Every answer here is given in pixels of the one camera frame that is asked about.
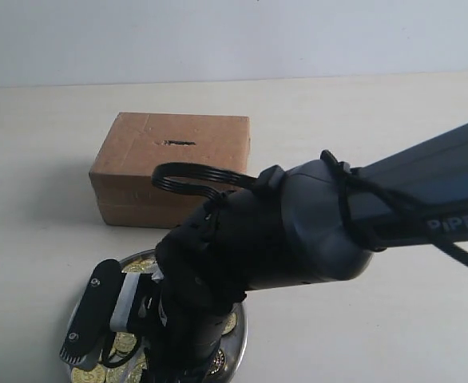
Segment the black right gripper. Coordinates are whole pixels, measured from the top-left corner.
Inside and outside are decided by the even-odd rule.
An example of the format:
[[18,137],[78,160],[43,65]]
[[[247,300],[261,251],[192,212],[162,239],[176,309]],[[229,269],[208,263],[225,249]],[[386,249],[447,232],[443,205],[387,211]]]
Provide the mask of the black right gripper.
[[149,305],[149,336],[144,340],[147,369],[142,382],[206,382],[220,339],[240,291],[210,289],[193,280],[157,283]]

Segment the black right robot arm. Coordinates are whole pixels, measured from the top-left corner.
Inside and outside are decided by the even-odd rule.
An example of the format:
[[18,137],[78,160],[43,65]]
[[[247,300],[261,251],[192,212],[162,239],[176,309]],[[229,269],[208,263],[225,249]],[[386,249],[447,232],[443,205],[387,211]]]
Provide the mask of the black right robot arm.
[[161,164],[152,182],[205,202],[156,246],[145,382],[202,382],[249,291],[348,281],[392,247],[430,244],[468,268],[468,123],[361,168],[326,150],[257,177]]

